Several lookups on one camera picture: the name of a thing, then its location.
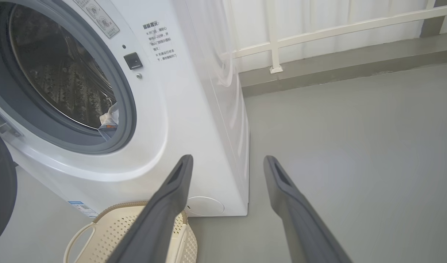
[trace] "sticker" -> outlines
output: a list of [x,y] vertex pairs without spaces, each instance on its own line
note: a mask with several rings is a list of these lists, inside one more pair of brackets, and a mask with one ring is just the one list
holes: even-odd
[[97,4],[95,0],[73,0],[76,4],[82,8],[82,10],[89,15],[90,19],[93,20],[103,33],[108,37],[112,38],[120,29],[111,20],[111,18],[105,13],[105,11]]
[[172,38],[165,26],[161,26],[159,22],[153,21],[142,25],[146,30],[149,45],[155,53],[157,61],[169,60],[176,58],[175,50],[172,48]]
[[84,215],[90,218],[96,218],[99,214],[90,209],[87,205],[79,201],[68,201],[71,205],[81,211]]

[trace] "washing machine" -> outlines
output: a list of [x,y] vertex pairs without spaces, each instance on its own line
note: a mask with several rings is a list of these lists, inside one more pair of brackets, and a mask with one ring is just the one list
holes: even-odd
[[149,199],[191,154],[188,214],[246,215],[249,126],[225,8],[0,1],[0,137],[13,160],[95,217]]

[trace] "floor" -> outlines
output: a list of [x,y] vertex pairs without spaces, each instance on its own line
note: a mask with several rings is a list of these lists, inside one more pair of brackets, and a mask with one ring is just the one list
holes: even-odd
[[[92,219],[20,166],[16,172],[18,196],[11,219],[0,236],[0,263],[62,262],[68,242]],[[76,252],[80,249],[80,245],[73,248]]]
[[246,217],[190,218],[199,263],[290,262],[278,158],[353,262],[447,262],[447,65],[250,97]]

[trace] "white railing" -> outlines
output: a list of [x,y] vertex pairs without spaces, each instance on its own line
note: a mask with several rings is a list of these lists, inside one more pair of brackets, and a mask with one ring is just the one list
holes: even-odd
[[[311,28],[315,28],[315,1],[316,0],[310,0],[310,23]],[[268,26],[269,26],[269,42],[262,43],[259,45],[254,45],[250,47],[245,47],[241,49],[237,49],[235,51],[235,58],[241,58],[244,56],[264,52],[264,51],[271,51],[272,53],[272,68],[270,70],[270,73],[277,73],[282,72],[283,69],[280,66],[280,59],[278,57],[278,49],[286,46],[296,45],[299,43],[305,43],[317,39],[327,38],[327,37],[334,37],[336,35],[343,35],[348,33],[353,33],[357,31],[363,31],[363,30],[369,30],[373,28],[380,28],[400,23],[407,23],[417,20],[423,20],[428,19],[432,17],[439,17],[439,16],[445,16],[447,15],[447,5],[443,7],[434,7],[436,0],[428,0],[426,9],[419,10],[415,12],[408,12],[398,15],[392,15],[391,12],[391,6],[393,0],[389,0],[389,8],[387,17],[372,19],[372,20],[365,20],[361,22],[352,23],[352,5],[357,0],[349,0],[348,4],[348,19],[347,19],[347,25],[342,25],[338,27],[333,28],[326,28],[323,30],[316,30],[309,33],[304,33],[300,35],[294,35],[292,37],[277,38],[277,22],[275,17],[275,0],[266,0],[265,4],[266,10],[267,10],[267,18],[268,18]],[[233,31],[236,29],[235,20],[233,17],[233,11],[230,11],[230,23]]]

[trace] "warning label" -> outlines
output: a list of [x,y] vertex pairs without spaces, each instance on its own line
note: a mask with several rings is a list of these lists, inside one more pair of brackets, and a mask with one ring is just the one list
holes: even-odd
[[175,49],[172,45],[172,37],[167,27],[160,25],[160,22],[153,21],[142,25],[149,39],[157,61],[165,61],[170,58],[176,58]]
[[89,15],[108,38],[112,38],[120,32],[120,29],[113,20],[111,20],[95,0],[74,0],[74,2]]

